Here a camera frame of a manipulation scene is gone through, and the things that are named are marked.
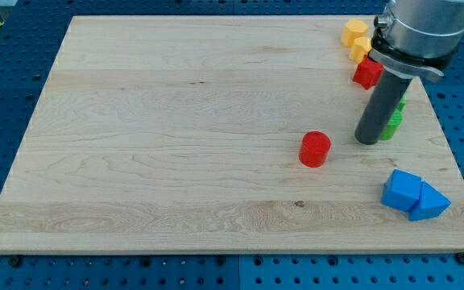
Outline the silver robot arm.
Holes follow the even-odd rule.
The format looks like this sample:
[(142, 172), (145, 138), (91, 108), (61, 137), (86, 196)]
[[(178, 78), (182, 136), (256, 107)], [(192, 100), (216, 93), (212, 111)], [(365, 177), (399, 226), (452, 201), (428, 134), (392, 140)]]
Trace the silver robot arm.
[(379, 141), (414, 77), (437, 82), (464, 36), (464, 0), (391, 0), (374, 18), (368, 58), (383, 72), (354, 132)]

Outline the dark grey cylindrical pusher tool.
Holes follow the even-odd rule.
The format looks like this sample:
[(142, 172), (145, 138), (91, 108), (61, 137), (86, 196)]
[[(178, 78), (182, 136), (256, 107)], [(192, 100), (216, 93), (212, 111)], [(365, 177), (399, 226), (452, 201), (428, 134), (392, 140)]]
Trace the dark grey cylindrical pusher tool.
[(354, 131), (358, 142), (373, 145), (379, 141), (411, 81), (410, 76), (383, 70)]

